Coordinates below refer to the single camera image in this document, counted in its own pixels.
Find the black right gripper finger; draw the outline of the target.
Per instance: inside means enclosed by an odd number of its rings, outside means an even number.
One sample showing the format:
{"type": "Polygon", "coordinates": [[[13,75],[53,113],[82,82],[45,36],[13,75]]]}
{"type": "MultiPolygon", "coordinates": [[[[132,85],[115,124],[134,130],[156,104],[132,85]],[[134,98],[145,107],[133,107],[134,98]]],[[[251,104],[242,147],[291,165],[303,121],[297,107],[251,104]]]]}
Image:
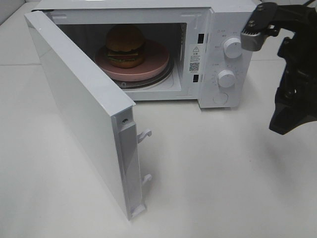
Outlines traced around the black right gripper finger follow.
{"type": "Polygon", "coordinates": [[[317,94],[296,90],[287,94],[280,86],[275,94],[275,109],[269,129],[285,135],[293,129],[317,120],[317,94]]]}
{"type": "Polygon", "coordinates": [[[277,4],[274,2],[260,3],[255,8],[240,34],[243,49],[259,51],[267,37],[279,34],[279,28],[272,24],[276,13],[277,4]]]}

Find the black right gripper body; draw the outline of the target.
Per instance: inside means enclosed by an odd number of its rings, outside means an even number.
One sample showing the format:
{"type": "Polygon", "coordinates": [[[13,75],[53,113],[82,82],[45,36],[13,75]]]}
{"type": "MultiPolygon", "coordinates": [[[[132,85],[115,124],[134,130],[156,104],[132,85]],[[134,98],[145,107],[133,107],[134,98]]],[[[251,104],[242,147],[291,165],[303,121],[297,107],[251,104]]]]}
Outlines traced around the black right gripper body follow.
{"type": "Polygon", "coordinates": [[[304,5],[277,6],[270,22],[294,33],[284,38],[277,53],[286,67],[276,95],[291,108],[316,114],[317,11],[304,5]]]}

